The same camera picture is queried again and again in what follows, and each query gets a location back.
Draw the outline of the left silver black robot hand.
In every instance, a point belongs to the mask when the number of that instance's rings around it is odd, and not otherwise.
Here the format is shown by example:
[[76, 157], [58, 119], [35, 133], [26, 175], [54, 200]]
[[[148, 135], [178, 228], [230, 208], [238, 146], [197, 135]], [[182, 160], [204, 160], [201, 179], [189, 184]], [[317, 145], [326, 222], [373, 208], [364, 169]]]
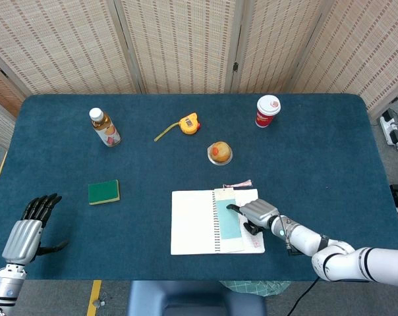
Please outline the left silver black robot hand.
[[26, 266], [37, 256], [61, 251], [69, 244], [68, 240], [64, 240], [56, 246], [41, 246], [43, 230], [61, 199], [54, 193], [35, 197], [28, 203], [20, 220], [15, 222], [2, 253], [8, 264]]

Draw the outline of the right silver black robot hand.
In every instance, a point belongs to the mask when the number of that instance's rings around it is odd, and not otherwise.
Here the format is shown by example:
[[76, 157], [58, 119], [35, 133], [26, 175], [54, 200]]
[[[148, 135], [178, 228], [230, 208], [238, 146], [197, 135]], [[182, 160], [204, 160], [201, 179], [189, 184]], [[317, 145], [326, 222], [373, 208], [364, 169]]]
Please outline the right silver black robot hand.
[[247, 221], [243, 226], [253, 236], [263, 230], [270, 230], [274, 220], [280, 216], [275, 206], [262, 199], [255, 199], [241, 207], [229, 204], [226, 206], [226, 209], [235, 211], [245, 217]]

